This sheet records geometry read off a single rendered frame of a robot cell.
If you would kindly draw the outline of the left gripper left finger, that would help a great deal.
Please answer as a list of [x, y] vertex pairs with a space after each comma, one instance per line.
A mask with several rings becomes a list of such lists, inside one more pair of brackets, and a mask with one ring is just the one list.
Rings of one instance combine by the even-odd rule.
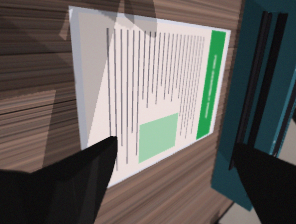
[[94, 224], [117, 153], [110, 136], [31, 173], [0, 169], [0, 224]]

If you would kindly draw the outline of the white printed document sheet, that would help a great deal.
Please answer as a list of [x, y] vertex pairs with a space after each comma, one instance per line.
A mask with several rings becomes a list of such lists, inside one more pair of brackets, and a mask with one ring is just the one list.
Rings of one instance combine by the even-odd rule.
[[231, 30], [68, 7], [81, 150], [118, 138], [107, 188], [213, 133]]

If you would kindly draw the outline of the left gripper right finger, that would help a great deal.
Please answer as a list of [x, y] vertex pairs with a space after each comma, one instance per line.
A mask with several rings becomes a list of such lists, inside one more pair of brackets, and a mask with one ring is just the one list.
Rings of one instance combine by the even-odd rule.
[[296, 166], [244, 143], [233, 160], [261, 224], [296, 224]]

